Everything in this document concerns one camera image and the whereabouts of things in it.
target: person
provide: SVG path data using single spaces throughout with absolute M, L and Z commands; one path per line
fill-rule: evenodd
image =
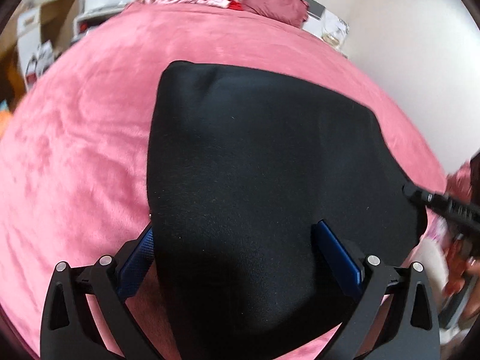
M 438 235 L 444 234 L 447 223 L 438 217 L 417 247 L 412 251 L 408 263 L 418 261 L 423 264 L 430 281 L 433 298 L 440 311 L 445 300 L 460 292 L 465 285 L 464 273 L 480 275 L 480 261 L 461 256 L 462 241 L 438 242 Z M 450 329 L 440 329 L 441 360 L 448 359 L 467 336 L 480 312 L 480 282 L 477 283 L 458 322 Z

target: red pillow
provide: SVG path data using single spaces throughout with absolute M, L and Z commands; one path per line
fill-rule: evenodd
M 308 3 L 303 0 L 238 0 L 243 10 L 301 28 L 308 19 Z

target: pink fleece blanket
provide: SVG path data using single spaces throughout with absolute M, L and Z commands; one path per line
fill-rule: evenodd
M 309 33 L 248 12 L 133 4 L 52 66 L 0 141 L 0 304 L 37 353 L 55 264 L 84 266 L 114 254 L 149 221 L 150 121 L 159 77 L 174 60 L 264 69 L 343 93 L 375 112 L 414 182 L 445 190 L 440 164 L 397 105 Z M 159 289 L 152 269 L 128 306 L 160 353 L 177 360 Z M 330 336 L 283 358 L 313 359 Z

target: metal bolt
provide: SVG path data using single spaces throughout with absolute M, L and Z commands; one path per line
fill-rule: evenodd
M 368 256 L 367 261 L 369 264 L 373 266 L 377 266 L 380 264 L 380 259 L 377 256 Z
M 67 263 L 62 261 L 57 264 L 55 269 L 61 272 L 61 271 L 64 271 L 66 267 L 67 267 Z
M 100 265 L 107 266 L 112 262 L 112 256 L 103 256 L 100 258 Z
M 412 266 L 413 266 L 413 269 L 415 269 L 417 272 L 423 271 L 423 265 L 417 261 L 414 262 Z

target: orange object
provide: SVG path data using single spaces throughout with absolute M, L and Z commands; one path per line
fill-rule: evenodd
M 0 139 L 2 139 L 5 130 L 10 123 L 11 113 L 8 111 L 0 111 Z
M 13 89 L 15 102 L 18 103 L 20 99 L 25 95 L 25 84 L 23 83 L 23 78 L 18 72 L 18 54 L 14 52 L 8 65 L 6 66 L 6 74 L 8 81 L 10 82 L 11 88 Z

